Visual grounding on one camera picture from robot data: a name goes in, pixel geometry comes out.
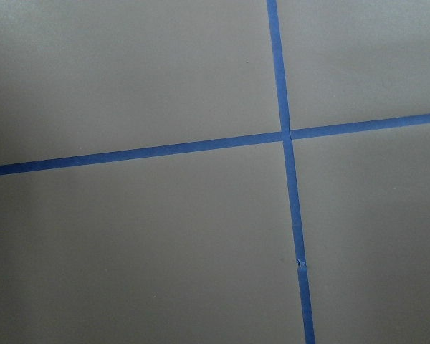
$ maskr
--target blue line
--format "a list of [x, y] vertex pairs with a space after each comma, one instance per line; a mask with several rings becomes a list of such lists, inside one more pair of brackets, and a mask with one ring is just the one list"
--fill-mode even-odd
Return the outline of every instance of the blue line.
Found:
[[282, 134], [277, 132], [238, 136], [235, 138], [220, 138], [216, 140], [179, 143], [175, 145], [162, 145], [158, 147], [139, 148], [132, 150], [120, 150], [118, 152], [98, 153], [86, 156], [72, 156], [68, 158], [30, 161], [26, 163], [13, 163], [10, 165], [1, 165], [0, 176], [5, 174], [50, 170], [53, 168], [92, 165], [95, 163], [109, 163], [113, 161], [150, 158], [153, 156], [169, 156], [173, 154], [209, 151], [213, 149], [239, 147], [243, 145], [280, 142], [281, 140]]
[[298, 194], [295, 154], [290, 136], [290, 110], [288, 108], [287, 83], [282, 54], [282, 41], [280, 39], [279, 15], [275, 0], [267, 0], [269, 15], [269, 30], [271, 33], [272, 54], [274, 56], [275, 81], [279, 103], [280, 127], [282, 132], [285, 169], [287, 173], [288, 195], [290, 211], [292, 214], [293, 241], [298, 264], [297, 274], [300, 285], [302, 319], [307, 344], [315, 344], [314, 324], [312, 320], [312, 307], [310, 302], [309, 279], [307, 277], [307, 264], [302, 233], [300, 197]]
[[323, 127], [306, 129], [294, 129], [291, 130], [291, 136], [293, 140], [299, 140], [302, 138], [318, 138], [320, 136], [358, 133], [360, 131], [407, 127], [410, 125], [428, 123], [430, 123], [430, 113], [425, 115], [387, 118], [385, 120], [368, 120], [365, 122], [326, 125]]

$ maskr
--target horizontal blue line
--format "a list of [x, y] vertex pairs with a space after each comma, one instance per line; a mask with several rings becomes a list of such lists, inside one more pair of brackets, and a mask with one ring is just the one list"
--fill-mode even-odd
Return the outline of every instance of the horizontal blue line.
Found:
[[9, 165], [1, 165], [0, 176], [3, 176], [5, 174], [50, 170], [53, 168], [92, 165], [95, 163], [109, 163], [113, 161], [124, 161], [140, 158], [151, 158], [153, 156], [169, 156], [173, 154], [209, 151], [220, 148], [239, 147], [243, 145], [256, 145], [260, 143], [280, 141], [282, 141], [282, 133], [276, 132], [238, 136], [235, 138], [220, 138], [216, 140], [178, 143], [175, 145], [161, 145], [149, 148], [120, 150], [117, 152], [97, 153], [86, 156], [71, 156], [68, 158], [30, 161], [26, 163], [13, 163]]
[[360, 131], [407, 127], [410, 125], [420, 125], [428, 123], [430, 123], [430, 113], [425, 115], [387, 118], [385, 120], [368, 120], [365, 122], [326, 125], [322, 127], [305, 129], [294, 129], [291, 130], [290, 135], [292, 136], [293, 140], [299, 140], [302, 138], [319, 138], [320, 136], [358, 133]]

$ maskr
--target painter's tape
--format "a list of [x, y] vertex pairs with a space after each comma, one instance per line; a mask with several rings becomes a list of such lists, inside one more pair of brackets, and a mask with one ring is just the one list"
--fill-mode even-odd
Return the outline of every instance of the painter's tape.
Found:
[[293, 140], [300, 140], [303, 138], [318, 138], [320, 136], [358, 133], [360, 131], [407, 127], [410, 125], [420, 125], [420, 124], [429, 124], [429, 123], [430, 123], [430, 113], [425, 115], [387, 118], [384, 120], [367, 120], [365, 122], [326, 125], [322, 127], [314, 127], [314, 128], [306, 128], [306, 129], [294, 129], [291, 131], [291, 136]]
[[300, 285], [301, 309], [304, 323], [305, 339], [307, 344], [315, 344], [314, 324], [312, 320], [312, 307], [310, 302], [309, 280], [307, 278], [306, 255], [304, 238], [302, 234], [302, 221], [300, 210], [300, 197], [298, 195], [295, 154], [290, 136], [290, 110], [288, 107], [287, 83], [280, 39], [279, 16], [275, 0], [267, 0], [269, 15], [269, 30], [271, 33], [272, 54], [274, 57], [275, 81], [279, 103], [280, 127], [282, 131], [285, 168], [287, 173], [288, 195], [290, 211], [292, 213], [293, 241], [298, 262], [298, 282]]
[[173, 154], [190, 153], [197, 151], [209, 151], [220, 148], [239, 147], [243, 145], [256, 145], [260, 143], [280, 142], [282, 134], [266, 133], [256, 135], [238, 136], [235, 138], [220, 138], [175, 145], [162, 145], [158, 147], [121, 150], [118, 152], [90, 154], [86, 156], [71, 156], [68, 158], [56, 158], [42, 161], [30, 161], [27, 163], [13, 163], [0, 166], [0, 176], [5, 174], [50, 170], [95, 163], [109, 163], [131, 159], [150, 158], [153, 156], [169, 156]]

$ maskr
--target gray floor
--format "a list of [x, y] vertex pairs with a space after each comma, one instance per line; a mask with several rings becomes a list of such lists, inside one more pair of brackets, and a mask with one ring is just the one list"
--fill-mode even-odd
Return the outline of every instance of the gray floor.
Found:
[[[293, 128], [430, 113], [430, 1], [278, 9]], [[0, 1], [0, 164], [279, 130], [265, 0]], [[430, 344], [430, 125], [294, 145], [315, 342]], [[0, 176], [0, 344], [304, 343], [290, 219], [281, 143]]]

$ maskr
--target vertical blue line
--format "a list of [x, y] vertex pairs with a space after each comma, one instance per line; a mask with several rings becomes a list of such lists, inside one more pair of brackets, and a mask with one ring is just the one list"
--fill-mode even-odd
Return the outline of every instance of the vertical blue line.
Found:
[[276, 0], [267, 0], [269, 15], [269, 30], [271, 33], [272, 54], [274, 57], [275, 81], [279, 103], [280, 127], [285, 155], [285, 169], [287, 173], [288, 195], [290, 211], [292, 214], [293, 240], [297, 260], [298, 282], [300, 285], [302, 319], [307, 344], [315, 344], [314, 324], [312, 320], [312, 307], [310, 303], [309, 279], [307, 277], [304, 236], [302, 233], [300, 197], [298, 194], [295, 153], [290, 136], [290, 110], [288, 108], [287, 83], [285, 80], [285, 67], [282, 55], [282, 42], [280, 39], [279, 15]]

